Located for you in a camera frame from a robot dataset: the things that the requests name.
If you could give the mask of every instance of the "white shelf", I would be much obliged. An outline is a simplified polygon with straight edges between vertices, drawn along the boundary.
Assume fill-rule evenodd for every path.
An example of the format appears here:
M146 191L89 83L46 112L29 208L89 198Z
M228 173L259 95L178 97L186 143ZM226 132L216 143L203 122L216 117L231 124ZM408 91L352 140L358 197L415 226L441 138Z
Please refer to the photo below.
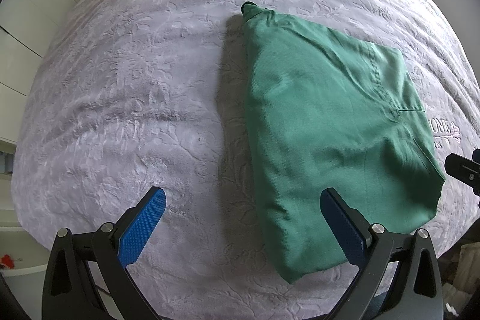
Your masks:
M15 264L14 269L1 270L4 277L44 271L50 256L45 247L20 227L0 227L0 256L4 254L10 255Z

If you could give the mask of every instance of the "metal screw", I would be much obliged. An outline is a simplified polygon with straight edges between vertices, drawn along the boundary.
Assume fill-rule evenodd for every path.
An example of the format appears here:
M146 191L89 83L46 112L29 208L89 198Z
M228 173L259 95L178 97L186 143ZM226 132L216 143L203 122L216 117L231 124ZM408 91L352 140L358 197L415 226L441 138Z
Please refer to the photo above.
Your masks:
M428 238L428 231L426 229L419 229L418 234L418 236L420 236L421 238Z
M66 236L68 234L68 229L67 228L60 228L57 232L57 236L59 238L63 238L64 236Z
M385 227L382 224L373 224L371 228L376 234L382 234L385 232Z
M112 223L105 223L105 224L102 225L102 227L100 229L102 230L102 232L105 232L107 234L108 232L113 231L113 224Z

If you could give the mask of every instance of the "lavender blanket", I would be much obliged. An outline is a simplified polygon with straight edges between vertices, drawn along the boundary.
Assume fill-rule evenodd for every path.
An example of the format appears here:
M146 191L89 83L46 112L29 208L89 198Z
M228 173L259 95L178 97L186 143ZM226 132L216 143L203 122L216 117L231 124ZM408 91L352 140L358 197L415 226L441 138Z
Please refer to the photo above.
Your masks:
M175 320L316 316L357 270L343 264L288 285L265 256L243 111L244 1L81 0L38 70L23 119L13 199L22 226L47 247L57 229L95 230L150 186L164 188L166 212L128 269L153 308ZM438 160L471 155L479 87L431 0L251 1L401 50ZM438 255L479 217L477 204L447 178L426 224Z

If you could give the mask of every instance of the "bedspread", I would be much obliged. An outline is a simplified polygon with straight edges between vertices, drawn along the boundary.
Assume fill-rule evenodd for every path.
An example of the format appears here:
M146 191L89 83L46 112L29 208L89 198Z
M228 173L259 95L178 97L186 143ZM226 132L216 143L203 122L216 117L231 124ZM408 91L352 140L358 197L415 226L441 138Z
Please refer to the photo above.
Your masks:
M20 131L13 200L44 246L61 227L96 230L150 186L164 188L166 212L128 270L175 320L316 316L357 270L342 264L289 285L266 258L244 121L244 1L80 0L40 65ZM448 153L471 155L479 87L431 0L251 1L398 48L441 165ZM477 204L447 178L425 226L438 255L477 219Z

